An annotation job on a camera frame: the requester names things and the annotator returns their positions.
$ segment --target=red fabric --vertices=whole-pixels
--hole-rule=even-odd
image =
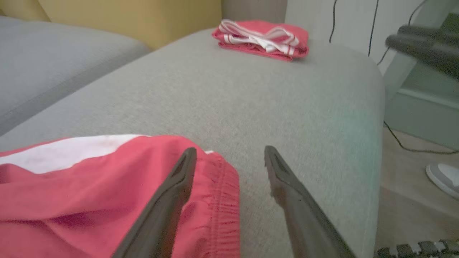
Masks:
[[[270,32],[285,30],[285,33],[279,33],[270,37]],[[290,62],[293,58],[305,57],[308,52],[308,32],[300,27],[289,24],[273,24],[265,21],[244,21],[234,22],[231,20],[222,20],[221,24],[212,33],[217,39],[218,45],[222,48],[241,51],[245,53],[267,56],[283,61]],[[280,45],[286,45],[285,51],[274,50],[267,51],[261,45],[255,43],[239,43],[238,39],[247,39],[250,36],[257,36],[263,39],[271,40]]]
[[[43,174],[6,162],[14,153],[33,163],[34,147],[0,153],[0,257],[110,257],[189,147],[196,170],[172,257],[240,256],[239,178],[219,154],[179,136],[138,136]]]

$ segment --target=gray wall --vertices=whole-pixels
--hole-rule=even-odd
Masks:
[[[287,0],[222,0],[222,16],[234,21],[284,23]]]

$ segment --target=wooden floor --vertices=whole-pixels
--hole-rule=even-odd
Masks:
[[[407,148],[450,151],[410,135],[395,134]],[[459,168],[459,154],[403,150],[384,128],[375,249],[425,240],[459,239],[459,201],[442,192],[425,174],[425,167],[434,162]]]

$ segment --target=sofa seat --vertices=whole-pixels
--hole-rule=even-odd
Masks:
[[[221,49],[211,32],[58,101],[0,137],[0,151],[72,136],[182,135],[240,174],[242,257],[292,257],[264,166],[272,145],[357,257],[372,257],[385,103],[375,63],[314,40],[306,58],[284,62]]]

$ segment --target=sofa cushion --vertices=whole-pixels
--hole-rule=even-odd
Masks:
[[[0,16],[0,135],[148,52],[109,32]]]
[[[291,257],[264,167],[273,145],[357,257],[371,257],[385,94],[375,63],[314,40],[306,58],[288,63],[221,49],[211,32],[60,100],[0,137],[0,150],[84,135],[183,135],[240,174],[242,257]]]

